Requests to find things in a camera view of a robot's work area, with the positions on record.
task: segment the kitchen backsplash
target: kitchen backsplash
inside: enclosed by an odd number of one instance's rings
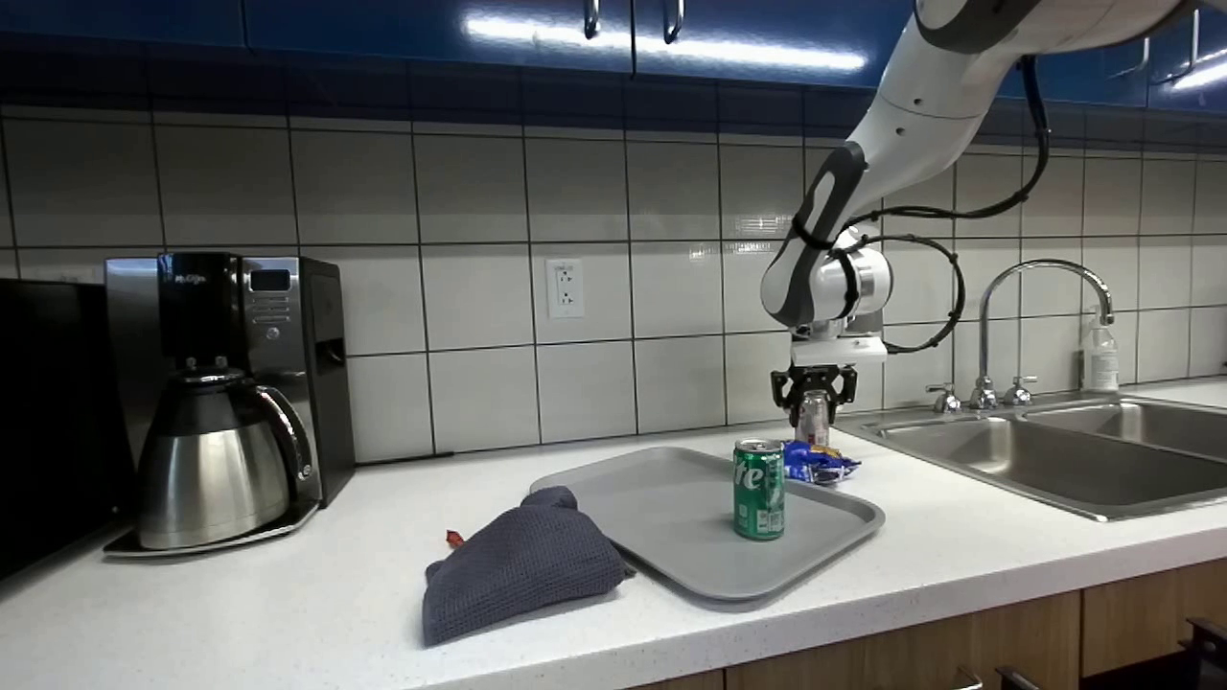
[[[0,276],[99,281],[110,254],[311,254],[345,272],[359,460],[778,420],[787,334],[759,272],[832,142],[195,110],[5,107]],[[905,203],[975,207],[1030,157],[976,145]],[[1227,157],[1057,149],[1030,203],[889,222],[951,242],[959,334],[861,365],[851,411],[970,389],[986,283],[1018,257],[1110,283],[1124,382],[1223,372]],[[889,245],[894,341],[945,313],[938,257]],[[1075,388],[1092,296],[1035,267],[993,300],[993,378]]]

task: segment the white countertop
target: white countertop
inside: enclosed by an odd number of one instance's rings
[[[1145,388],[1227,407],[1227,378]],[[1227,507],[1083,520],[834,438],[873,540],[759,604],[697,604],[648,573],[608,599],[421,649],[424,562],[535,474],[642,444],[728,455],[733,433],[365,467],[304,534],[176,562],[99,548],[0,590],[0,686],[631,686],[1227,554]]]

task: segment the sink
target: sink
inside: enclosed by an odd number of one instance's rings
[[[857,420],[848,433],[1092,520],[1227,494],[1227,414],[1083,401],[1025,414]]]

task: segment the coffee carafe handle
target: coffee carafe handle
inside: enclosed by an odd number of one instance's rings
[[[318,467],[313,467],[313,455],[311,455],[311,444],[306,444],[304,418],[285,398],[285,389],[265,388],[265,382],[258,382],[254,389],[272,411],[267,418],[277,418],[272,430],[277,430],[281,455],[287,460],[294,501],[311,501],[313,507],[318,501]]]

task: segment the soda can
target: soda can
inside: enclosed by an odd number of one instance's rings
[[[775,540],[787,530],[783,515],[783,455],[764,442],[733,449],[733,524],[745,540]]]

